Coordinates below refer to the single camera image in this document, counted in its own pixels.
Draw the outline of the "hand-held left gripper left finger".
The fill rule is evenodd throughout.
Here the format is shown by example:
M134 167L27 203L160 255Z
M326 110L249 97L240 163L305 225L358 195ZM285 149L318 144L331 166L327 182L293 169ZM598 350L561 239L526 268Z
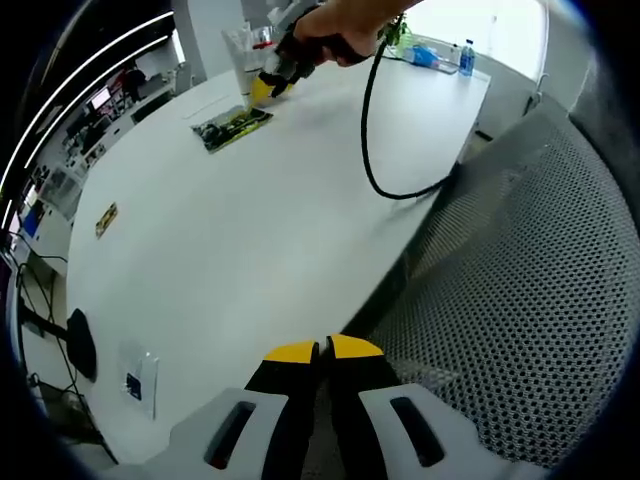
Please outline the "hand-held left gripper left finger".
M319 345L280 346L244 388L227 388L174 427L173 479L298 479L313 430Z

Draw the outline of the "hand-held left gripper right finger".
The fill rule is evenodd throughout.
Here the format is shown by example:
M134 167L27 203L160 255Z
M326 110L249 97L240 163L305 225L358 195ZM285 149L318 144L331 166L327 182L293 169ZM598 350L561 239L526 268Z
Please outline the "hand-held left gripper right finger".
M473 422L418 384L402 384L376 345L327 338L333 426L354 479L495 479L500 458Z

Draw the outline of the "person's right hand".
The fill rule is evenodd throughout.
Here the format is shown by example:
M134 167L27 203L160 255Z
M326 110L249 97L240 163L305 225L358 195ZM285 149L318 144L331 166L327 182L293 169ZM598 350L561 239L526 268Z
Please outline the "person's right hand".
M309 43L340 35L354 52L367 58L374 52L378 34L385 26L415 4L411 0L327 1L297 21L294 37Z

